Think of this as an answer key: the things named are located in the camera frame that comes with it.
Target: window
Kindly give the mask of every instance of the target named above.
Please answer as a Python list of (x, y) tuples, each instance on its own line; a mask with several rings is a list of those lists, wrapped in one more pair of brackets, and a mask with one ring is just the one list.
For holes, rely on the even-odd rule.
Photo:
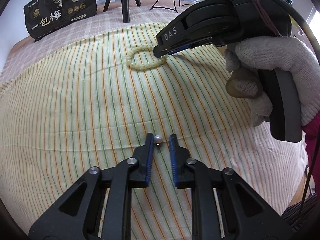
[(320, 43), (320, 13), (318, 11), (316, 11), (314, 17), (312, 18), (309, 27)]

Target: black package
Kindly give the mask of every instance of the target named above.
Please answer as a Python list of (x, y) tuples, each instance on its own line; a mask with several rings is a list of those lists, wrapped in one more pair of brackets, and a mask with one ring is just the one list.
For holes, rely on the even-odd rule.
[(32, 0), (24, 6), (28, 33), (36, 41), (74, 21), (97, 14), (96, 0)]

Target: white glove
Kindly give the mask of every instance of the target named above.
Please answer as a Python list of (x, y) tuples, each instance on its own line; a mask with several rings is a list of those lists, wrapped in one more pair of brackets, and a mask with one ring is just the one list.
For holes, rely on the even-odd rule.
[[(240, 42), (236, 55), (225, 51), (226, 69), (232, 72), (241, 65), (239, 60), (256, 68), (272, 70), (281, 68), (290, 71), (296, 84), (301, 105), (301, 124), (307, 125), (320, 110), (320, 67), (316, 56), (300, 40), (292, 37), (255, 37)], [(254, 95), (257, 88), (245, 80), (235, 80), (236, 90)], [(251, 109), (254, 126), (260, 125), (272, 111), (272, 104), (263, 92), (256, 99), (246, 99)]]

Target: striped fabric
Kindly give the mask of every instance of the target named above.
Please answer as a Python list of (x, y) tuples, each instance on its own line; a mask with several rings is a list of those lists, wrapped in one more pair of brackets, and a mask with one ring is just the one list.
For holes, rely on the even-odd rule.
[[(149, 5), (141, 7), (130, 7), (130, 22), (123, 23), (122, 8), (119, 3), (119, 8), (108, 10), (104, 13), (97, 14), (94, 17), (83, 19), (74, 22), (64, 28), (61, 28), (41, 40), (34, 42), (34, 39), (29, 39), (29, 42), (22, 48), (8, 55), (7, 62), (0, 74), (0, 84), (5, 81), (16, 78), (27, 67), (38, 62), (42, 58), (53, 53), (61, 47), (101, 33), (117, 30), (126, 26), (149, 23), (149, 22), (171, 22), (178, 14), (174, 11), (155, 8), (149, 11), (152, 0)], [(158, 5), (168, 7), (167, 0), (159, 0)], [(186, 10), (188, 6), (177, 7), (179, 13)]]
[[(0, 198), (17, 224), (32, 223), (89, 167), (132, 156), (148, 132), (155, 149), (151, 183), (132, 194), (132, 239), (191, 239), (189, 190), (173, 187), (168, 141), (208, 167), (233, 167), (279, 213), (306, 165), (302, 143), (250, 127), (243, 100), (225, 92), (225, 60), (214, 46), (169, 56), (136, 71), (126, 54), (156, 45), (165, 24), (125, 27), (64, 46), (0, 86)], [(150, 52), (136, 62), (152, 62)]]

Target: bead bracelet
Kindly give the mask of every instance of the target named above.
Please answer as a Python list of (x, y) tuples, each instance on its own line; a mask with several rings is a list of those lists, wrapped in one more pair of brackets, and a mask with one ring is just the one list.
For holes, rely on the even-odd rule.
[(129, 54), (127, 55), (127, 65), (130, 68), (137, 69), (137, 70), (155, 68), (155, 67), (161, 66), (163, 63), (165, 63), (167, 61), (168, 55), (164, 55), (163, 57), (159, 58), (154, 63), (147, 63), (147, 64), (133, 63), (132, 62), (133, 55), (139, 51), (144, 51), (144, 50), (153, 50), (153, 46), (139, 46), (139, 47), (135, 47), (132, 51), (129, 52)]

